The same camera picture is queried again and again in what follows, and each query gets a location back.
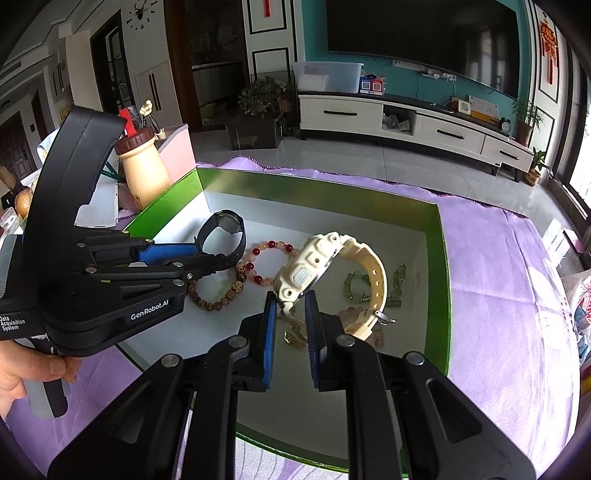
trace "white watch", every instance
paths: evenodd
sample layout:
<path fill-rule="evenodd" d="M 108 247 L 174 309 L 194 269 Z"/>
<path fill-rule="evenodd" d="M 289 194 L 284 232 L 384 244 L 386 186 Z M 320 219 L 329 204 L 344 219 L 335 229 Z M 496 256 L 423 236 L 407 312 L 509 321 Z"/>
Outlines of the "white watch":
<path fill-rule="evenodd" d="M 313 287 L 337 255 L 360 264 L 371 282 L 369 308 L 361 312 L 354 323 L 347 325 L 345 333 L 365 340 L 371 335 L 376 322 L 393 322 L 382 312 L 388 293 L 386 273 L 374 251 L 349 235 L 337 232 L 315 235 L 308 239 L 299 254 L 281 267 L 273 283 L 282 307 L 281 315 L 291 324 L 291 333 L 302 343 L 307 343 L 307 339 L 301 334 L 299 321 L 290 313 L 290 308 Z"/>

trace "television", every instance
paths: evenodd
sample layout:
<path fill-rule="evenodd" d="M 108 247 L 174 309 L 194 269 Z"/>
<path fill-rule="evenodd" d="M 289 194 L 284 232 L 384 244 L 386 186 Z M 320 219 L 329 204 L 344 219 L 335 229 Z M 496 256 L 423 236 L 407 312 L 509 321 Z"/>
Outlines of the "television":
<path fill-rule="evenodd" d="M 326 17 L 329 52 L 425 65 L 517 97 L 517 15 L 498 0 L 326 0 Z"/>

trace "black watch strap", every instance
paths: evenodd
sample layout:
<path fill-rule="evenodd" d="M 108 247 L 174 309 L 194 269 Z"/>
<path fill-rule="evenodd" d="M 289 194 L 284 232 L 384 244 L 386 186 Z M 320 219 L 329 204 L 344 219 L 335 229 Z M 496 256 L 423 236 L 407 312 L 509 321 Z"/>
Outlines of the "black watch strap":
<path fill-rule="evenodd" d="M 231 234 L 241 233 L 242 235 L 240 243 L 231 254 L 216 255 L 216 271 L 223 271 L 236 265 L 244 255 L 244 250 L 246 250 L 246 232 L 244 231 L 244 220 L 236 212 L 233 212 L 232 210 L 221 210 L 216 212 L 207 219 L 207 222 L 203 224 L 199 233 L 195 237 L 195 245 L 200 253 L 204 253 L 203 245 L 205 244 L 205 240 L 207 240 L 207 237 L 209 237 L 217 227 L 221 227 Z"/>

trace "hand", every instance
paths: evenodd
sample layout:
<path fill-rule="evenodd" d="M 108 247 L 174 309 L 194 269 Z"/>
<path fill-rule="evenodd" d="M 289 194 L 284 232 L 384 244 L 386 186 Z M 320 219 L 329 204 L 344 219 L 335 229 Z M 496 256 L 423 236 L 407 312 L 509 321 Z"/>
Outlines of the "hand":
<path fill-rule="evenodd" d="M 11 340 L 0 342 L 0 416 L 5 419 L 12 402 L 26 396 L 22 379 L 76 383 L 80 363 L 79 358 L 45 355 Z"/>

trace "screw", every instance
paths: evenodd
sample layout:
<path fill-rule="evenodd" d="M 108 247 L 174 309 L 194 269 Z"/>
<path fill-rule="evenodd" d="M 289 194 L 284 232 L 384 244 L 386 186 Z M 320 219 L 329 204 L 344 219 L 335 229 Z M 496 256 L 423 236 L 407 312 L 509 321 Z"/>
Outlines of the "screw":
<path fill-rule="evenodd" d="M 246 340 L 241 335 L 234 335 L 233 337 L 230 337 L 228 343 L 230 344 L 230 346 L 233 346 L 234 348 L 242 348 L 248 343 L 248 340 Z"/>
<path fill-rule="evenodd" d="M 336 338 L 336 342 L 340 346 L 349 347 L 355 344 L 355 338 L 351 337 L 351 335 L 339 335 Z"/>
<path fill-rule="evenodd" d="M 425 357 L 423 357 L 422 353 L 410 352 L 407 354 L 407 362 L 418 367 L 419 365 L 425 363 Z"/>
<path fill-rule="evenodd" d="M 180 358 L 178 355 L 174 353 L 169 353 L 168 355 L 164 355 L 160 363 L 162 363 L 166 368 L 176 367 L 180 362 Z"/>

